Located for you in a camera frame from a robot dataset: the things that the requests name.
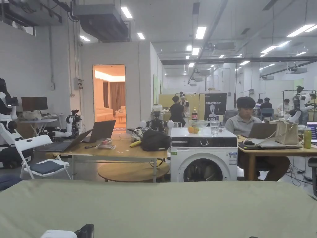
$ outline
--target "yellow partition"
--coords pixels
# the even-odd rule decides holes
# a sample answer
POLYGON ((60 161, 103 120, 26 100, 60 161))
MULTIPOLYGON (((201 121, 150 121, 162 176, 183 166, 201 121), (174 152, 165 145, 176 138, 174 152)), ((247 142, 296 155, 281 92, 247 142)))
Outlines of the yellow partition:
MULTIPOLYGON (((198 119, 204 120, 205 115, 205 95, 204 94, 186 94, 186 100, 189 102, 189 108, 191 111, 191 114, 194 112, 194 108, 196 108, 196 111, 198 113, 198 119)), ((173 105, 172 98, 174 97, 174 94, 160 94, 158 96, 158 103, 162 105, 162 107, 168 107, 173 105)), ((166 116, 164 117, 164 120, 168 120, 170 117, 170 114, 166 113, 166 116)))

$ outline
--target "computer monitor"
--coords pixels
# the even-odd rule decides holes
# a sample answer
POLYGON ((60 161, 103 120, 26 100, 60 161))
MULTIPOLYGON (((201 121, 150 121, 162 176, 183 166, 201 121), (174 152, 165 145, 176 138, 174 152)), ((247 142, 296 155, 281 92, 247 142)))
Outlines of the computer monitor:
POLYGON ((317 142, 317 122, 307 122, 307 127, 312 129, 312 142, 317 142))
POLYGON ((22 109, 27 111, 47 110, 47 97, 21 97, 22 109))

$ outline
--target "doorway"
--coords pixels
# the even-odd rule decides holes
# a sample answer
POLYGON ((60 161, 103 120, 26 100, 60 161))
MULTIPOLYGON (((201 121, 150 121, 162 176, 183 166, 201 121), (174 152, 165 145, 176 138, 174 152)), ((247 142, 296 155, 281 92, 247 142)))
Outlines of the doorway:
POLYGON ((95 122, 116 120, 114 133, 126 131, 126 69, 123 64, 94 65, 95 122))

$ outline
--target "washing machine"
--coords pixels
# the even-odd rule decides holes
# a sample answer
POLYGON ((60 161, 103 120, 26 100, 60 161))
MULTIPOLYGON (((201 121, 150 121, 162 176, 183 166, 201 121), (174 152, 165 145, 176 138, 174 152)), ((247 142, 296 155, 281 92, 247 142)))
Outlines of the washing machine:
POLYGON ((213 136, 208 127, 172 128, 171 182, 236 181, 237 154, 237 136, 226 129, 213 136))

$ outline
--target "white folding chair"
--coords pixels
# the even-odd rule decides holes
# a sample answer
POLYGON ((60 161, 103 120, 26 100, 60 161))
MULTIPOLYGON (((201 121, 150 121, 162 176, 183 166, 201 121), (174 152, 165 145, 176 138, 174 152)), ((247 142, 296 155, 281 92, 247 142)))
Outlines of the white folding chair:
POLYGON ((46 174, 40 174, 38 172, 32 171, 32 169, 30 168, 30 166, 26 162, 26 160, 25 160, 25 158, 24 158, 24 156, 22 154, 22 151, 25 151, 27 149, 32 149, 32 148, 35 148, 35 147, 38 147, 38 146, 42 146, 42 145, 47 145, 47 144, 50 144, 50 143, 52 143, 52 141, 51 141, 51 139, 50 139, 50 137, 48 135, 37 136, 37 137, 33 137, 33 138, 21 140, 21 141, 16 141, 14 143, 15 146, 16 146, 16 149, 17 149, 17 151, 18 151, 18 153, 19 153, 19 155, 20 155, 20 157, 21 157, 21 159, 23 161, 20 178, 23 177, 23 173, 24 172, 28 172, 30 174, 31 178, 34 179, 34 175, 38 175, 38 176, 41 176, 41 177, 49 177, 49 176, 58 174, 61 171, 66 171, 69 179, 71 179, 71 177, 70 177, 70 175, 69 175, 69 173, 68 173, 68 171, 66 169, 66 168, 69 167, 69 163, 62 161, 60 156, 57 156, 55 159, 48 159, 48 160, 44 160, 42 162, 37 163, 37 164, 42 164, 42 163, 45 163, 47 161, 53 161, 54 163, 63 166, 63 168, 61 168, 61 169, 59 169, 57 171, 54 171, 54 172, 51 172, 51 173, 46 173, 46 174))

